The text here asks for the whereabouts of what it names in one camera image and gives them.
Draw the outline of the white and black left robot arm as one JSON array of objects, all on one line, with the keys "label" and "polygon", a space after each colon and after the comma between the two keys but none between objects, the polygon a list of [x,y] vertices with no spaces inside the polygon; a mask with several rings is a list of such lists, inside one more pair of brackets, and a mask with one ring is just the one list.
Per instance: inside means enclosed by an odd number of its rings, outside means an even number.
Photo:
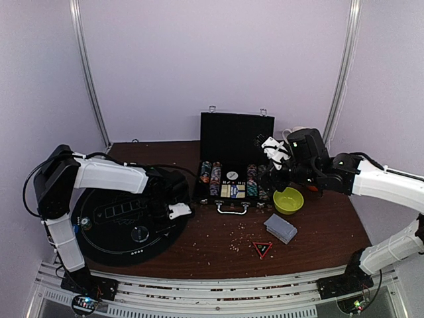
[{"label": "white and black left robot arm", "polygon": [[36,196],[32,215],[40,219],[64,269],[61,287],[112,300],[117,281],[93,275],[88,260],[132,266],[167,250],[193,215],[184,173],[59,145],[26,182]]}]

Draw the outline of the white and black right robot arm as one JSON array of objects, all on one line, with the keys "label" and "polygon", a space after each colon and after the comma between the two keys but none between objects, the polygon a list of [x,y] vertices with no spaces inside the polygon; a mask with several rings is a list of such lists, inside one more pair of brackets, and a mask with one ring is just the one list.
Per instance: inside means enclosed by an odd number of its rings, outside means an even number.
[{"label": "white and black right robot arm", "polygon": [[371,288],[374,275],[423,253],[423,176],[381,165],[363,152],[331,156],[318,129],[299,129],[282,141],[259,134],[254,145],[269,161],[259,177],[267,191],[283,191],[289,184],[314,186],[417,214],[398,232],[354,252],[342,274],[318,279],[321,299]]}]

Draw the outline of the clear black round button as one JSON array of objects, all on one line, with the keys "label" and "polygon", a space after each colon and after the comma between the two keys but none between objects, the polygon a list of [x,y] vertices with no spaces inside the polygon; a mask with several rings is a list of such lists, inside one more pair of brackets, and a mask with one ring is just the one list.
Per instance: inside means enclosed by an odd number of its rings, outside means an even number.
[{"label": "clear black round button", "polygon": [[144,226],[134,227],[131,231],[131,238],[133,241],[142,243],[148,240],[149,238],[149,230]]}]

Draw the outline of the black poker chip case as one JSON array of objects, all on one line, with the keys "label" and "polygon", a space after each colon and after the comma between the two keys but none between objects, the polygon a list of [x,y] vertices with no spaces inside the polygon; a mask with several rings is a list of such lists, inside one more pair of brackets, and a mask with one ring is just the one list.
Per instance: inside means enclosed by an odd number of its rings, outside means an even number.
[{"label": "black poker chip case", "polygon": [[[268,159],[260,148],[254,145],[254,139],[258,134],[267,137],[274,133],[274,118],[267,115],[262,109],[259,115],[220,113],[216,106],[210,106],[209,110],[200,115],[200,156],[197,168],[199,177],[201,164],[204,161],[210,163],[220,162],[221,184],[218,196],[209,194],[209,183],[196,182],[193,198],[196,202],[204,205],[213,205],[220,214],[244,215],[248,208],[267,208],[272,206],[272,199],[260,200],[259,197],[248,197],[233,199],[221,197],[221,186],[223,184],[235,184],[246,186],[247,166],[254,164],[268,165]],[[238,180],[229,181],[226,178],[228,171],[236,171]]]}]

